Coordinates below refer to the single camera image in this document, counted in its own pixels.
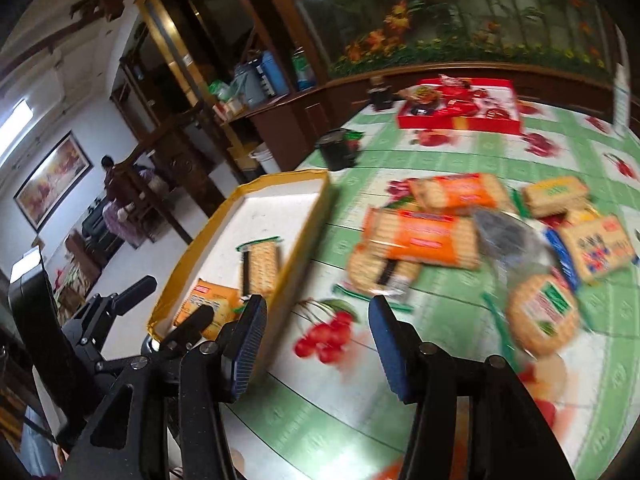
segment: white bucket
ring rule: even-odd
[[[280,173],[281,169],[265,143],[260,144],[249,156],[260,162],[265,173]]]

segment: black cup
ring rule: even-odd
[[[350,150],[344,134],[344,128],[329,130],[316,141],[316,148],[324,159],[329,171],[340,171],[351,168],[355,163],[355,154]]]
[[[373,105],[374,110],[377,112],[389,110],[394,105],[395,99],[394,95],[391,93],[391,86],[376,86],[367,90],[367,94],[369,94],[371,104]]]

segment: screw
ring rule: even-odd
[[[131,360],[130,364],[131,368],[133,368],[134,370],[142,370],[142,368],[149,364],[149,359],[141,355],[138,357],[134,357]]]
[[[213,354],[213,352],[215,352],[218,348],[218,345],[216,345],[213,341],[206,341],[202,343],[198,348],[200,348],[200,352],[205,355]]]
[[[434,355],[438,351],[438,347],[433,343],[421,343],[418,348],[420,353],[424,355]]]
[[[504,368],[507,364],[507,361],[504,360],[503,357],[499,355],[492,355],[489,357],[489,364],[494,368]]]

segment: wall mural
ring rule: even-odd
[[[31,173],[14,200],[37,232],[92,167],[69,132]]]
[[[611,80],[596,0],[297,1],[334,77],[472,60]]]

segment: ceiling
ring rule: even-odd
[[[24,4],[19,0],[16,7]],[[37,41],[79,19],[69,16],[78,0],[32,0],[22,7],[11,32],[0,27],[0,66],[18,56]],[[123,14],[111,23],[98,20],[58,43],[53,52],[44,50],[0,81],[0,124],[23,98],[34,117],[22,138],[4,159],[0,155],[0,187],[20,162],[37,150],[37,144],[52,133],[53,124],[85,100],[107,98],[118,71],[118,62],[139,19],[134,0],[124,0]],[[0,11],[6,3],[0,0]],[[7,16],[1,25],[11,23]]]

